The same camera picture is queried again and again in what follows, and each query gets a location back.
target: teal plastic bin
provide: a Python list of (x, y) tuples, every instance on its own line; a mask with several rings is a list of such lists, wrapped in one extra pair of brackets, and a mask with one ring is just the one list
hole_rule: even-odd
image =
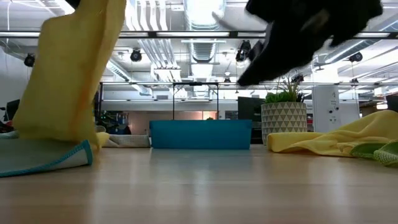
[(151, 121), (155, 149), (250, 149), (251, 120)]

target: table surface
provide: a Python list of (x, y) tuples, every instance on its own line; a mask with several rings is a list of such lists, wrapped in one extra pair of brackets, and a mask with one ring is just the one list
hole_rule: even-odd
[(250, 151), (103, 149), (0, 179), (1, 223), (398, 223), (398, 169)]

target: green plant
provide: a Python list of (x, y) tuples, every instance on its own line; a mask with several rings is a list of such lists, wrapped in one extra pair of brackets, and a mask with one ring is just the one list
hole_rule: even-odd
[(277, 93), (268, 93), (266, 96), (265, 103), (281, 103), (281, 102), (303, 102), (304, 97), (302, 93), (299, 93), (299, 83), (292, 82), (288, 78), (287, 81), (284, 80), (279, 86), (280, 81), (278, 80), (277, 91), (282, 90)]

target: white geometric pot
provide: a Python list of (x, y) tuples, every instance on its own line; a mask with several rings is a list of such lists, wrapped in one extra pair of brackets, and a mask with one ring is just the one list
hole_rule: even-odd
[(307, 106), (299, 102), (266, 103), (261, 105), (262, 141), (268, 134), (307, 132)]

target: ceiling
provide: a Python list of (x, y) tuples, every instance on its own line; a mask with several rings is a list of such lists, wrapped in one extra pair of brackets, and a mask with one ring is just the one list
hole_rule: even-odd
[[(7, 30), (9, 21), (10, 30), (40, 30), (40, 26), (48, 18), (54, 16), (61, 16), (64, 11), (58, 7), (56, 1), (59, 0), (13, 0), (9, 4), (8, 0), (0, 0), (0, 30)], [(245, 0), (226, 0), (227, 7), (225, 10), (224, 18), (231, 24), (234, 24), (240, 30), (265, 30), (266, 24), (247, 15), (244, 12)], [(380, 24), (387, 20), (398, 21), (398, 0), (383, 1), (385, 6), (384, 14), (369, 22), (366, 31), (379, 31)], [(183, 1), (182, 0), (166, 0), (166, 22), (170, 30), (185, 30), (186, 21), (184, 16)], [(257, 40), (251, 40), (252, 46)], [(216, 49), (216, 56), (213, 61), (213, 69), (211, 70), (212, 77), (219, 77), (222, 81), (225, 77), (225, 72), (229, 72), (231, 77), (236, 77), (242, 74), (244, 66), (237, 66), (235, 55), (237, 48), (242, 40), (228, 39), (223, 44), (218, 44)], [(10, 39), (9, 48), (13, 52), (23, 56), (28, 52), (35, 51), (37, 40), (34, 39)], [(177, 61), (178, 66), (181, 68), (180, 76), (187, 78), (192, 74), (191, 57), (189, 51), (189, 44), (181, 43), (180, 39), (172, 39), (171, 46)], [(387, 78), (398, 78), (398, 69), (394, 63), (398, 61), (398, 42), (396, 40), (382, 40), (366, 49), (361, 50), (363, 54), (363, 61), (351, 64), (350, 62), (339, 61), (332, 65), (325, 67), (325, 70), (332, 71), (338, 74), (340, 81), (349, 81), (353, 77), (369, 74), (371, 71), (378, 71), (380, 68), (392, 64), (391, 69), (385, 72), (379, 72), (367, 79), (361, 80), (362, 82), (378, 82), (386, 80)], [(153, 81), (150, 76), (151, 61), (142, 51), (142, 60), (140, 62), (132, 62), (130, 54), (133, 48), (140, 48), (140, 44), (136, 39), (120, 39), (118, 40), (113, 59), (121, 68), (129, 73), (129, 76), (134, 80), (139, 81)], [(317, 52), (319, 55), (328, 54), (335, 49), (322, 48)], [(286, 52), (286, 58), (295, 52)], [(306, 69), (304, 73), (308, 75), (306, 80), (313, 80), (314, 74), (317, 73), (314, 69)], [(104, 80), (115, 81), (117, 80), (113, 73), (109, 70), (104, 73)]]

